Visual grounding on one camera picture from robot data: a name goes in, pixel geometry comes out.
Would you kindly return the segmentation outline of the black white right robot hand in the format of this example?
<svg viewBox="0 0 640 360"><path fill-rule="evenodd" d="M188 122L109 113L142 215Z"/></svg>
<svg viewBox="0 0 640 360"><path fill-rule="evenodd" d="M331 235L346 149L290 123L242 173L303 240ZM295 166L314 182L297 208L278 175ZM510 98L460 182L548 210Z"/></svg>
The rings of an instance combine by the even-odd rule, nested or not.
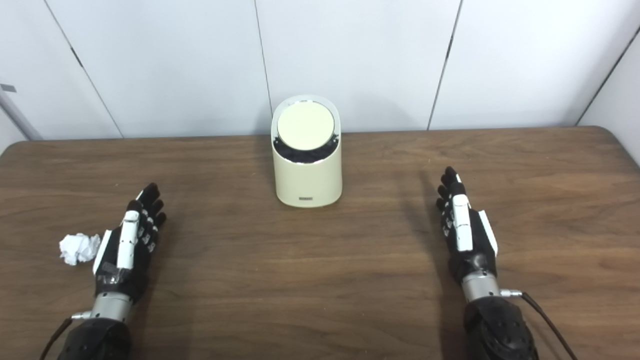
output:
<svg viewBox="0 0 640 360"><path fill-rule="evenodd" d="M452 166L438 186L439 226L449 251L448 269L456 282L472 273L498 275L498 242L485 210L471 206L464 183Z"/></svg>

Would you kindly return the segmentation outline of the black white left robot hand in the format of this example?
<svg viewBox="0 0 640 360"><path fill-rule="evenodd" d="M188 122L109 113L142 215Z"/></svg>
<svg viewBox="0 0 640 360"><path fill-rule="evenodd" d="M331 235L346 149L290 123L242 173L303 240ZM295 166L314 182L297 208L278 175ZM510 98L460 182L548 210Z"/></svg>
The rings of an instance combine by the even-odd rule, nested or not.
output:
<svg viewBox="0 0 640 360"><path fill-rule="evenodd" d="M94 296L119 293L137 303L149 285L153 252L167 220L158 185L151 182L132 199L116 228L105 233L94 258Z"/></svg>

